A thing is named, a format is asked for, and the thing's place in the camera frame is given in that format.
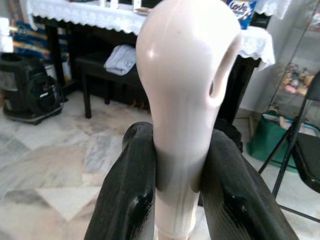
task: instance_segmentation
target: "marble floor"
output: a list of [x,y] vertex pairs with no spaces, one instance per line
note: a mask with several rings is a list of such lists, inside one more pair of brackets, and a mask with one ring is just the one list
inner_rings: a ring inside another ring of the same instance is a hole
[[[83,97],[74,92],[62,113],[34,126],[0,113],[0,240],[80,240],[89,224],[102,181],[121,152],[122,137],[138,121],[151,122],[143,110],[91,97],[92,119],[84,117]],[[242,140],[249,121],[236,119]],[[262,162],[244,156],[257,169]],[[278,168],[263,178],[271,188]],[[296,173],[287,172],[278,202],[320,218],[320,194]],[[284,211],[301,240],[320,239],[320,223]],[[209,240],[202,207],[190,240]]]

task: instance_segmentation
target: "black folding chair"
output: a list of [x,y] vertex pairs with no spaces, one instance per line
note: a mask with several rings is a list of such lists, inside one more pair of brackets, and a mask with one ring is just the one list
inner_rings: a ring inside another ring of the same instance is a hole
[[[278,150],[287,141],[288,147],[272,191],[272,195],[275,198],[277,197],[291,155],[303,182],[312,190],[320,193],[320,138],[299,133],[301,124],[305,120],[307,110],[312,101],[320,101],[320,72],[318,72],[313,78],[313,81],[304,97],[298,116],[295,118],[291,127],[282,136],[281,140],[275,146],[274,150],[270,153],[267,160],[259,170],[259,173],[261,174]],[[320,219],[285,206],[280,207],[284,210],[320,223]]]

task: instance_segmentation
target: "toilet paper package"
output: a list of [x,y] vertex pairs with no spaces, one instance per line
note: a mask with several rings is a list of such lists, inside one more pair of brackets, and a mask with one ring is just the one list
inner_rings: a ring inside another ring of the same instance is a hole
[[247,29],[259,0],[223,0],[239,20],[241,29]]

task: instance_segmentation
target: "folded grey cloth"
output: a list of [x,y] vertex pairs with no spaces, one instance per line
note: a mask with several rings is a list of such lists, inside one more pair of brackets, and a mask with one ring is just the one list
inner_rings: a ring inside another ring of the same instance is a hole
[[129,45],[119,45],[113,49],[104,68],[107,72],[123,76],[132,69],[136,62],[136,49]]

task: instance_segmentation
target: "green shopping bag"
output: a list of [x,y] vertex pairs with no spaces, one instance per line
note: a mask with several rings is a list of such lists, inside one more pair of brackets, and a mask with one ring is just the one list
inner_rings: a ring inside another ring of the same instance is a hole
[[[272,113],[264,113],[261,115],[261,120],[256,128],[256,131],[251,139],[251,141],[246,145],[248,154],[260,161],[265,162],[276,147],[277,143],[280,141],[281,137],[285,134],[286,130],[279,126],[276,122],[267,119],[270,117],[278,117]],[[273,157],[270,164],[281,167],[281,163],[286,154],[288,143],[285,142],[281,149]],[[296,164],[292,156],[289,160],[289,165],[287,168],[289,171],[297,173]]]

